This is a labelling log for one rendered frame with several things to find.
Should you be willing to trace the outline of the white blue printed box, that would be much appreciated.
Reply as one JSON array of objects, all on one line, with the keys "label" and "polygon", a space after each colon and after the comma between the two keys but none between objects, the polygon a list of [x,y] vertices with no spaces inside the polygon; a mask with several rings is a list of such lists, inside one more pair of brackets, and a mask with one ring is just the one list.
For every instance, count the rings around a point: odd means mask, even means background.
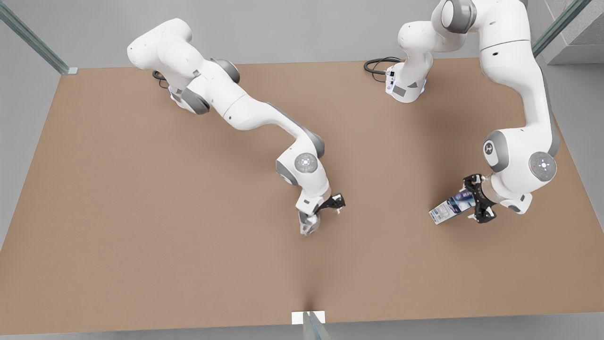
[{"label": "white blue printed box", "polygon": [[476,202],[470,191],[462,190],[429,211],[433,222],[438,225],[475,207]]}]

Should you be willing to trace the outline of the silver white object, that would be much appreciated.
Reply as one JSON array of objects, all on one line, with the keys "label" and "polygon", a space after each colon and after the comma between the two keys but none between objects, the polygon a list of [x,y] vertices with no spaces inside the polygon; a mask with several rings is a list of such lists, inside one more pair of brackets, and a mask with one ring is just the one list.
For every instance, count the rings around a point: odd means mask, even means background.
[{"label": "silver white object", "polygon": [[320,225],[320,216],[318,214],[308,215],[302,211],[298,211],[300,234],[310,235],[315,232]]}]

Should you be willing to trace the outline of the silver frame post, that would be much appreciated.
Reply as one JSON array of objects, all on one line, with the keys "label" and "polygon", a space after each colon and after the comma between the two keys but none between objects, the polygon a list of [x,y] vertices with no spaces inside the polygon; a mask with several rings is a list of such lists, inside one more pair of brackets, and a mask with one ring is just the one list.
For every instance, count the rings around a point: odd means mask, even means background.
[{"label": "silver frame post", "polygon": [[44,61],[59,72],[60,75],[77,75],[78,67],[68,66],[2,0],[0,0],[0,20],[37,52]]},{"label": "silver frame post", "polygon": [[533,43],[531,47],[533,56],[537,58],[590,2],[591,0],[572,0],[570,5],[561,12],[545,32]]},{"label": "silver frame post", "polygon": [[302,325],[303,340],[334,340],[325,328],[325,311],[291,312],[291,324]]}]

